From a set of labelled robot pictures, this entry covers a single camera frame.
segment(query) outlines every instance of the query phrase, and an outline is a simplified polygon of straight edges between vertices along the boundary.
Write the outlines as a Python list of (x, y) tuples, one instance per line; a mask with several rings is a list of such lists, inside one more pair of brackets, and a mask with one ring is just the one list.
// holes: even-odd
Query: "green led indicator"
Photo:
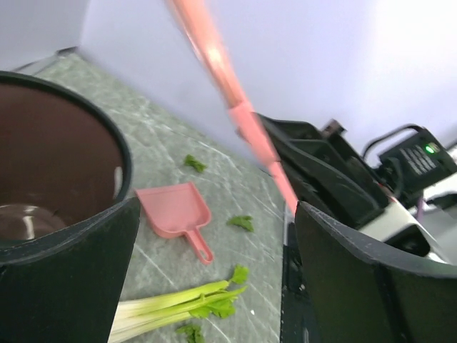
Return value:
[(433, 148), (429, 145), (426, 145), (426, 151), (429, 153), (429, 154), (435, 154), (435, 150), (433, 150)]

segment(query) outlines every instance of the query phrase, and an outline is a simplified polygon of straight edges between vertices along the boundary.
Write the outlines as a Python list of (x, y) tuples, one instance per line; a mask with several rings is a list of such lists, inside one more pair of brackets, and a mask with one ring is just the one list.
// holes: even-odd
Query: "white wall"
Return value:
[[(165, 0), (91, 0), (81, 53), (221, 143), (251, 157)], [(330, 118), (360, 149), (407, 122), (457, 136), (451, 0), (207, 0), (256, 110)]]
[(0, 69), (79, 45), (89, 0), (0, 0)]

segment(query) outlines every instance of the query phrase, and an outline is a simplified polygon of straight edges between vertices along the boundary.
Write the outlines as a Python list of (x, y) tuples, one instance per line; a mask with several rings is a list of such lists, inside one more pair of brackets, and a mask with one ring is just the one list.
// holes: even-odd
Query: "dark brown container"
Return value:
[(130, 181), (129, 149), (105, 113), (51, 82), (0, 72), (0, 243), (88, 219)]

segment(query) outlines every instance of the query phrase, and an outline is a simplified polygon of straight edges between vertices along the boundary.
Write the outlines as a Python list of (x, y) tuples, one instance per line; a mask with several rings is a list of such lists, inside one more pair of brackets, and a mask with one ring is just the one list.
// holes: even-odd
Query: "marble table surface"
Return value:
[[(195, 319), (207, 342), (279, 342), (283, 200), (271, 178), (166, 110), (75, 54), (41, 71), (43, 79), (80, 93), (102, 108), (124, 133), (134, 161), (134, 189), (193, 181), (212, 212), (201, 233), (214, 253), (205, 266), (184, 238), (162, 239), (144, 215), (121, 299), (139, 299), (227, 279), (236, 264), (251, 270), (248, 289), (236, 301), (237, 313), (226, 319)], [(203, 174), (183, 166), (194, 155), (208, 164)], [(228, 227), (236, 215), (251, 215), (255, 232)], [(129, 340), (185, 342), (164, 327)]]

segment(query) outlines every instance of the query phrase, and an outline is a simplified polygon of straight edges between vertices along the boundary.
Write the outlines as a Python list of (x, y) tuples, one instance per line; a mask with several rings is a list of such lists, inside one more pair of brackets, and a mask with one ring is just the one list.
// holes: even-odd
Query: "dustpan handle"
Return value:
[(200, 259), (203, 264), (210, 264), (213, 261), (213, 252), (206, 245), (205, 240), (200, 234), (200, 231), (195, 229), (192, 231), (186, 232), (187, 239), (189, 243), (194, 248), (194, 251), (197, 257)]

